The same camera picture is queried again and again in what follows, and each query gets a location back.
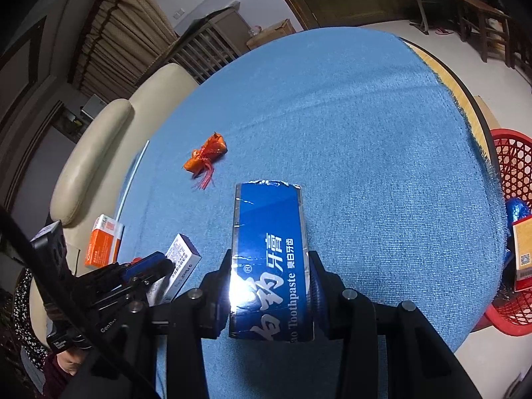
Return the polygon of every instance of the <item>blue toothpaste box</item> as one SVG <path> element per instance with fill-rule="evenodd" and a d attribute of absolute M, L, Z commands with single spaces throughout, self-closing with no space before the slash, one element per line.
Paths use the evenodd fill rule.
<path fill-rule="evenodd" d="M 314 338 L 299 186 L 269 180 L 237 185 L 229 299 L 232 338 Z"/>

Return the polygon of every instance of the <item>red clothing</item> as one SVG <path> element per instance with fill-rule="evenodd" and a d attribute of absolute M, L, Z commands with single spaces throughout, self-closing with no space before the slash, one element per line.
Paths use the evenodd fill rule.
<path fill-rule="evenodd" d="M 43 398 L 59 399 L 73 376 L 59 367 L 58 358 L 54 354 L 50 354 L 44 359 L 43 372 L 45 379 Z"/>

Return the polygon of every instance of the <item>curtain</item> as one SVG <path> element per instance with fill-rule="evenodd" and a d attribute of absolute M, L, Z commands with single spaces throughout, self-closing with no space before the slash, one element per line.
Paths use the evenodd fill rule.
<path fill-rule="evenodd" d="M 107 102 L 128 99 L 148 66 L 176 40 L 155 0 L 96 0 L 78 41 L 69 82 Z"/>

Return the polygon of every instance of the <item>white stick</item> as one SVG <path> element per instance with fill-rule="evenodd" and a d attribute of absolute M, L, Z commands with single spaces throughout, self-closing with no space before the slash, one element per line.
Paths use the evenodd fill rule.
<path fill-rule="evenodd" d="M 129 176 L 129 181 L 126 186 L 126 190 L 124 190 L 124 195 L 122 196 L 122 200 L 120 202 L 120 207 L 118 207 L 118 213 L 116 213 L 116 221 L 120 222 L 120 215 L 122 214 L 122 209 L 124 208 L 124 204 L 126 203 L 126 197 L 129 192 L 129 188 L 131 187 L 131 182 L 133 181 L 133 177 L 135 177 L 135 174 L 137 172 L 138 165 L 140 164 L 140 161 L 142 160 L 142 156 L 144 155 L 144 152 L 146 151 L 146 148 L 148 148 L 148 144 L 150 143 L 150 140 L 146 141 L 146 145 L 140 152 L 140 156 L 137 159 L 137 162 L 135 163 L 135 167 L 133 168 L 133 171 L 131 172 L 131 176 Z"/>

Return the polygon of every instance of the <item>person's hand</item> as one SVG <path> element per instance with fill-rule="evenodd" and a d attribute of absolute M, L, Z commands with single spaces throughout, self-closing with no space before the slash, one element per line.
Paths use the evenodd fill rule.
<path fill-rule="evenodd" d="M 75 347 L 69 348 L 57 355 L 58 365 L 66 373 L 75 375 L 79 366 L 83 363 L 83 360 L 85 360 L 86 355 L 87 353 L 82 349 Z"/>

